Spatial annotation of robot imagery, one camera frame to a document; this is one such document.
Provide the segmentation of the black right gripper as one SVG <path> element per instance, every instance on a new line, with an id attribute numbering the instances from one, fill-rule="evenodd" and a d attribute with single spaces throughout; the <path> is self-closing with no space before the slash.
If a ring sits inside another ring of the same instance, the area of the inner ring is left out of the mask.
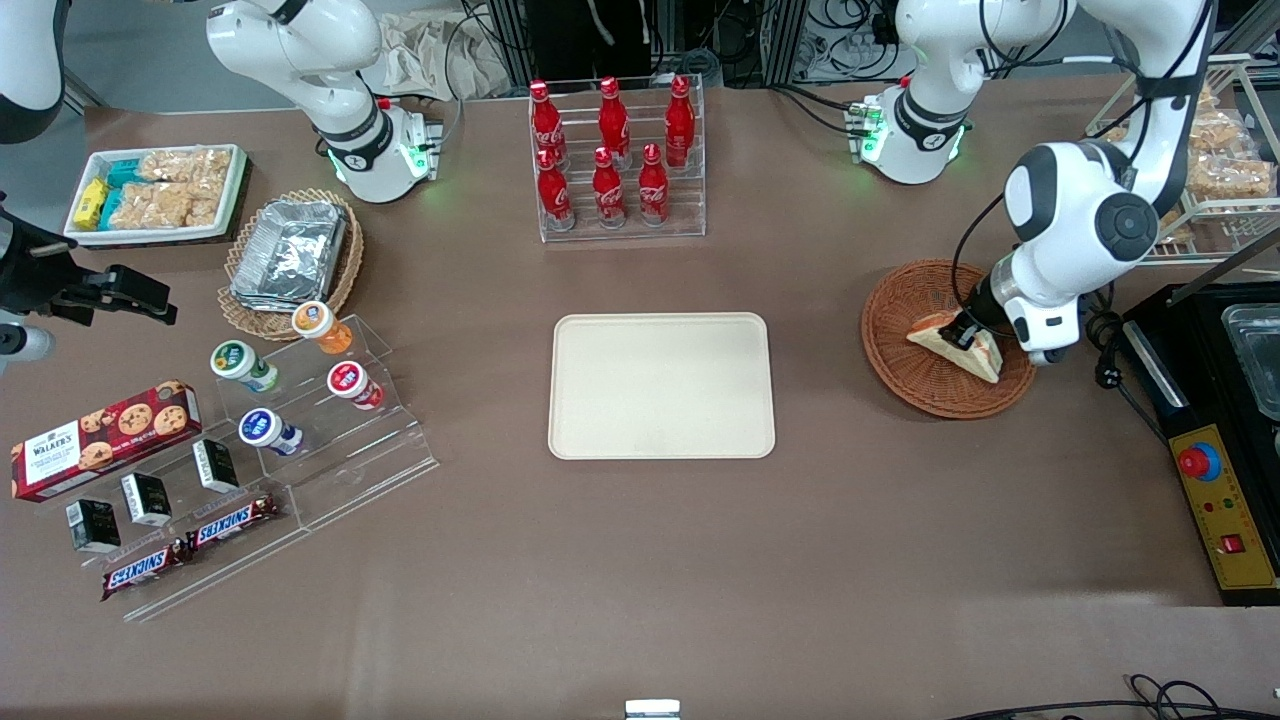
<path id="1" fill-rule="evenodd" d="M 58 316 L 73 323 L 91 323 L 95 309 L 68 299 L 78 293 L 87 270 L 70 255 L 74 240 L 52 233 L 1 210 L 8 245 L 1 259 L 1 309 L 18 316 L 32 313 Z M 170 302 L 172 290 L 142 272 L 120 264 L 110 265 L 110 290 L 91 290 L 97 310 L 129 313 L 174 325 L 178 307 Z"/>

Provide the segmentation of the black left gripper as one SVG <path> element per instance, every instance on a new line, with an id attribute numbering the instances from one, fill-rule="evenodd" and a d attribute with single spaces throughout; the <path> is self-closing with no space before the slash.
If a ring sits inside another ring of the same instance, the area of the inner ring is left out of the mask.
<path id="1" fill-rule="evenodd" d="M 1004 302 L 1015 295 L 1010 266 L 993 266 L 965 297 L 960 316 L 943 328 L 943 340 L 972 354 L 993 350 L 993 334 L 1012 329 Z"/>

